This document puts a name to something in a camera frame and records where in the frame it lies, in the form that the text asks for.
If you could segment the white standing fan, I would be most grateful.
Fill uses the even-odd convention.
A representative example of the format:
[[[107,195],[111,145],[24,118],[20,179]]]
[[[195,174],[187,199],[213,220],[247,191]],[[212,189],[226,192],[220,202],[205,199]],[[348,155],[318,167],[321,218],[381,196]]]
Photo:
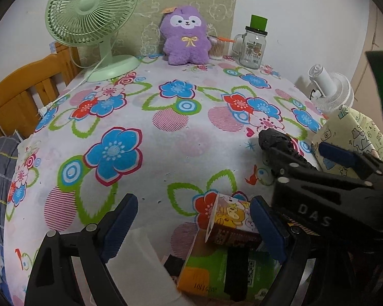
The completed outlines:
[[[311,92],[310,101],[325,115],[341,106],[352,107],[354,90],[350,81],[341,73],[331,72],[320,65],[313,65],[308,71]]]

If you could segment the green tissue pack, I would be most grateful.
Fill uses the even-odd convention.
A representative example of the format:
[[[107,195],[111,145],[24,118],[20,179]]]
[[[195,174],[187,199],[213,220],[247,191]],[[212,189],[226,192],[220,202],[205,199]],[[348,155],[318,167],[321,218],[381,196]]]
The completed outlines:
[[[224,249],[205,242],[199,231],[187,255],[177,288],[194,296],[260,303],[277,273],[267,252]]]

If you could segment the glass jar green lid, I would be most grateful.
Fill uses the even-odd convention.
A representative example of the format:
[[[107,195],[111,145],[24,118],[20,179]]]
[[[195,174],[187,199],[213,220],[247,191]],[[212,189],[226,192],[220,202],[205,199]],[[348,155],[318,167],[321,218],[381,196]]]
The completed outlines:
[[[251,15],[250,25],[245,27],[246,32],[234,38],[232,51],[238,63],[246,68],[259,69],[266,48],[267,18]]]

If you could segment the purple plush toy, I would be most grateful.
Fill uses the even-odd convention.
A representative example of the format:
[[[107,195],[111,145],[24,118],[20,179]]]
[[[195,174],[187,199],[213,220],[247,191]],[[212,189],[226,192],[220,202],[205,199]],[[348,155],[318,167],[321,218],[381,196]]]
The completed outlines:
[[[163,52],[169,65],[207,64],[211,43],[207,22],[193,6],[178,6],[164,14],[160,24]]]

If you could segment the small cotton swab jar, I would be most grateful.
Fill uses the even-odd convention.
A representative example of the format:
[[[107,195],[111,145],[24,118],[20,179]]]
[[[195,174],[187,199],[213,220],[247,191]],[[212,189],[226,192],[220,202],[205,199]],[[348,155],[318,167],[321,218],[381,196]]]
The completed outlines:
[[[235,40],[228,39],[225,37],[215,37],[213,35],[208,36],[211,48],[208,52],[208,56],[213,60],[222,60],[222,58],[228,55],[229,48]]]

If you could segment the cartoon tissue pack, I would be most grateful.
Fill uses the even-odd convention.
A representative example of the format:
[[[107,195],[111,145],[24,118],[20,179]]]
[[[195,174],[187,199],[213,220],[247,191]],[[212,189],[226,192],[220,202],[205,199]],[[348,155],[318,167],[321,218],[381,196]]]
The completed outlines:
[[[219,194],[207,225],[205,242],[219,247],[257,250],[262,243],[250,215],[250,203]]]

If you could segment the white roll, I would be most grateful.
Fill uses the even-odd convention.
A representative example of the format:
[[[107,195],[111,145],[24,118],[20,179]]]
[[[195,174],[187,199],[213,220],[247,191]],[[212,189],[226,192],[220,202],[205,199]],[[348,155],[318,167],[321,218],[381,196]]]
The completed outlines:
[[[194,304],[176,289],[143,229],[128,232],[107,267],[128,305]]]

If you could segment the beige door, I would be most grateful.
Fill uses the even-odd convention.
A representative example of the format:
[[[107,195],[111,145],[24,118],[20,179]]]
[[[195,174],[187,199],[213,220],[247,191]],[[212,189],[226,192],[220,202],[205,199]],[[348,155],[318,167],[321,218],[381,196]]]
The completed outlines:
[[[383,14],[373,1],[369,2],[367,34],[351,85],[355,97],[353,107],[379,123],[383,121],[381,103],[372,70],[365,56],[365,52],[371,50],[383,50]]]

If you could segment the floral tablecloth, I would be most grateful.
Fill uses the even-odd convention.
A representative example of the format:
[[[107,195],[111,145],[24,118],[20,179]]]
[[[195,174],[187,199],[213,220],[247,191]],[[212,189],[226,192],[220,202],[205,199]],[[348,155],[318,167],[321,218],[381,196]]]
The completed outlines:
[[[288,134],[313,161],[310,141],[326,121],[270,66],[251,71],[230,57],[170,66],[152,55],[120,78],[71,85],[18,147],[4,242],[14,305],[48,231],[80,231],[133,194],[132,230],[146,232],[160,261],[186,257],[218,194],[271,198],[260,131]]]

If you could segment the wooden chair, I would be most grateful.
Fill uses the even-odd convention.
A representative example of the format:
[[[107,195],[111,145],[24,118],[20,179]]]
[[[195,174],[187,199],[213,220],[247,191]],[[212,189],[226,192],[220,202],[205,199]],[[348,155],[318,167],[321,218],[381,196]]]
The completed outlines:
[[[56,52],[15,70],[0,83],[0,137],[14,131],[29,137],[39,123],[38,106],[31,90],[39,94],[43,104],[55,100],[59,91],[54,77],[60,75],[69,84],[81,71],[75,65],[78,49],[55,43]]]

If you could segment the green desk fan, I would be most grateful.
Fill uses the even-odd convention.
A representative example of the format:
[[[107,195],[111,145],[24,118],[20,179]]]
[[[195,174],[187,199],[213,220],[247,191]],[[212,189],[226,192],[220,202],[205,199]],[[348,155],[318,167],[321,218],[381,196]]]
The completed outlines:
[[[88,82],[125,75],[140,65],[133,55],[112,53],[112,38],[133,14],[138,0],[49,0],[45,23],[50,35],[69,47],[99,46],[100,61],[85,72]]]

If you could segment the yellow cartoon storage box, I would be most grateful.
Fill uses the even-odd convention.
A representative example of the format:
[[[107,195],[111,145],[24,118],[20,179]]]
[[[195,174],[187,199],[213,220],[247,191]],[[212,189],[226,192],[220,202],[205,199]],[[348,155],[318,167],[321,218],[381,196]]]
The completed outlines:
[[[357,178],[353,169],[334,163],[320,154],[318,147],[322,142],[348,151],[369,153],[383,161],[383,134],[378,126],[368,116],[345,105],[332,112],[313,136],[312,149],[324,172]]]

